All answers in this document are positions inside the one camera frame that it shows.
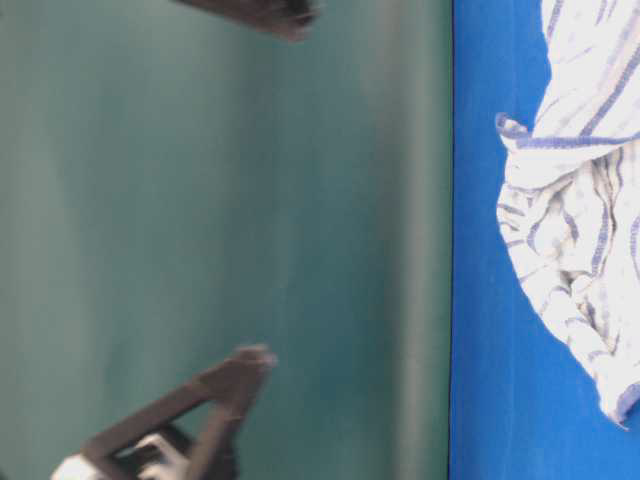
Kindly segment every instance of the green surface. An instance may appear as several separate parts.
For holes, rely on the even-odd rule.
[[[449,2],[0,11],[0,470],[264,342],[243,478],[445,479]]]

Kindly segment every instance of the black plastic part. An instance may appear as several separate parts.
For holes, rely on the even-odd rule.
[[[291,42],[302,40],[317,10],[309,0],[175,0]]]
[[[237,476],[233,438],[253,404],[275,357],[262,346],[238,349],[220,365],[194,377],[139,412],[93,437],[81,454],[109,480],[137,480],[118,453],[151,433],[174,435],[188,449],[185,480],[233,480]],[[205,429],[190,440],[171,423],[203,403],[213,402]]]

